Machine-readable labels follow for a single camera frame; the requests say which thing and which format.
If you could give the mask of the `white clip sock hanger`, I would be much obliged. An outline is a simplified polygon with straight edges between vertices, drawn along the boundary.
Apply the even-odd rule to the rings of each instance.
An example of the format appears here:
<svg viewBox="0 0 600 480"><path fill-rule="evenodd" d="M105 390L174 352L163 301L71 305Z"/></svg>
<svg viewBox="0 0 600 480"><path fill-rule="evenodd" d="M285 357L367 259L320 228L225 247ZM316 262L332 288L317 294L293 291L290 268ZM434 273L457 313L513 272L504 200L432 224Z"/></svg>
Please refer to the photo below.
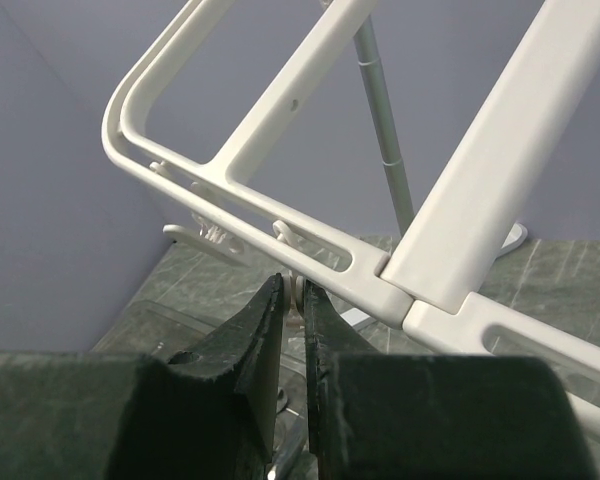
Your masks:
<svg viewBox="0 0 600 480"><path fill-rule="evenodd" d="M300 226L311 264L342 276L361 257L413 297L392 351L417 339L496 353L545 348L600 427L600 51L571 41L600 1L383 1L375 7L416 223L400 234L382 177L352 45L302 83L287 114L261 124L259 99L326 13L315 1L214 2L181 45L185 61L140 114L132 67L179 1L92 1L76 49L100 71L85 91L140 164L162 146L231 175L328 226Z"/></svg>

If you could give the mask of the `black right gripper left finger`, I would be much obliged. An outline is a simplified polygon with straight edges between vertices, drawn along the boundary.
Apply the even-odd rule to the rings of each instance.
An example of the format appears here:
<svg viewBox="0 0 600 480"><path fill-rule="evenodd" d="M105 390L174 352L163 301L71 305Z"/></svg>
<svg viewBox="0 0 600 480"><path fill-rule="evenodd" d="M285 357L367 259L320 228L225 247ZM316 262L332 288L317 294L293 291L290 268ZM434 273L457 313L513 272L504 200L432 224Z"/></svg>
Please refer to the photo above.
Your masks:
<svg viewBox="0 0 600 480"><path fill-rule="evenodd" d="M192 348L0 352L0 479L261 479L272 457L281 275Z"/></svg>

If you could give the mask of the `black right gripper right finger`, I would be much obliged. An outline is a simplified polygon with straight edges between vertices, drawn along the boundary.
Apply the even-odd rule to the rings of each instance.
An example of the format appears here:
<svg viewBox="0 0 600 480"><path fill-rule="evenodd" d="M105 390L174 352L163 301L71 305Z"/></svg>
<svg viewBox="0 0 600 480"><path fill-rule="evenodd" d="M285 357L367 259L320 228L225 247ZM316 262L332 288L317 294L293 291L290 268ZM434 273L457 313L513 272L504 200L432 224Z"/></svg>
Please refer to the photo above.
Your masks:
<svg viewBox="0 0 600 480"><path fill-rule="evenodd" d="M386 354L303 294L309 447L323 479L594 479L566 393L524 356Z"/></svg>

